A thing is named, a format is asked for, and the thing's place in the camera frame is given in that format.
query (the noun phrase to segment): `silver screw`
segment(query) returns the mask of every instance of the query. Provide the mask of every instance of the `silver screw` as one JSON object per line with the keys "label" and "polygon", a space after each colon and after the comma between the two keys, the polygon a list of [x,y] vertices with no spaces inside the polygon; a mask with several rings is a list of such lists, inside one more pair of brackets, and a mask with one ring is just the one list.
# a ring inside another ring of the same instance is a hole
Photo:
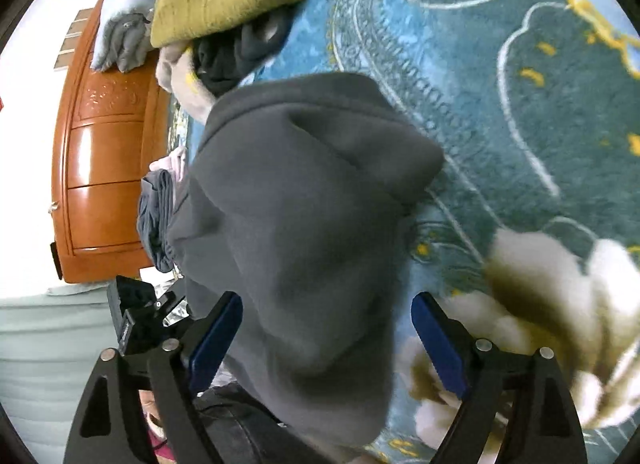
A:
{"label": "silver screw", "polygon": [[488,339],[478,339],[476,340],[476,348],[481,352],[489,352],[492,348],[494,348],[494,344],[491,343]]}
{"label": "silver screw", "polygon": [[114,357],[116,357],[115,349],[105,349],[100,352],[100,359],[102,361],[111,361]]}
{"label": "silver screw", "polygon": [[176,338],[169,338],[162,342],[162,350],[171,352],[180,346],[180,342]]}
{"label": "silver screw", "polygon": [[544,359],[553,359],[555,354],[549,347],[543,347],[540,349],[540,355]]}

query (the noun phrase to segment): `blue gripper pad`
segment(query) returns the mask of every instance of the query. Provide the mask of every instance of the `blue gripper pad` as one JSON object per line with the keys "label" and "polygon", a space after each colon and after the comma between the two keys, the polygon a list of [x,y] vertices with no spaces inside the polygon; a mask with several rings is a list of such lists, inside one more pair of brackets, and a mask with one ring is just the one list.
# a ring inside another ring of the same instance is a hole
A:
{"label": "blue gripper pad", "polygon": [[440,324],[450,320],[435,301],[433,303],[438,310],[432,311],[429,300],[433,298],[425,295],[427,293],[420,293],[412,301],[411,320],[443,386],[462,399],[468,389],[465,365]]}
{"label": "blue gripper pad", "polygon": [[189,388],[192,394],[209,389],[241,323],[242,300],[234,293],[191,356]]}

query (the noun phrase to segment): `wooden headboard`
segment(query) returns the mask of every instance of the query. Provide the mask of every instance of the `wooden headboard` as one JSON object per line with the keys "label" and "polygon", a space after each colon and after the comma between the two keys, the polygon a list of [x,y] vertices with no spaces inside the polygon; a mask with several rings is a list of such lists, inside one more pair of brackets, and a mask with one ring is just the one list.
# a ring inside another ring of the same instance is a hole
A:
{"label": "wooden headboard", "polygon": [[169,95],[156,52],[126,74],[89,68],[102,0],[66,74],[53,146],[51,216],[68,283],[138,277],[151,266],[136,232],[140,179],[166,155]]}

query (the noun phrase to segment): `bed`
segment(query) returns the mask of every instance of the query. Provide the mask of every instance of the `bed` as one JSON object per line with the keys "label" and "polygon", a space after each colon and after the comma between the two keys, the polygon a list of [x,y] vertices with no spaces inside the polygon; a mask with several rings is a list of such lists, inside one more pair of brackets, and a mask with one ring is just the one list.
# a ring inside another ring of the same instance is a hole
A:
{"label": "bed", "polygon": [[68,283],[138,277],[152,265],[136,232],[140,179],[167,146],[157,54],[126,74],[89,68],[101,7],[99,0],[68,69],[52,153],[50,212]]}

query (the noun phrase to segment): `light green curtain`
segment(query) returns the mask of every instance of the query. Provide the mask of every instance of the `light green curtain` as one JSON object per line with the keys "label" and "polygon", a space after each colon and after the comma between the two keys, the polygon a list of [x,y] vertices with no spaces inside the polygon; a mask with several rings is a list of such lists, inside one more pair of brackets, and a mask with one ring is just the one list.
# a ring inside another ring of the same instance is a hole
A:
{"label": "light green curtain", "polygon": [[0,402],[39,464],[61,464],[84,384],[117,343],[106,287],[52,292],[0,299]]}

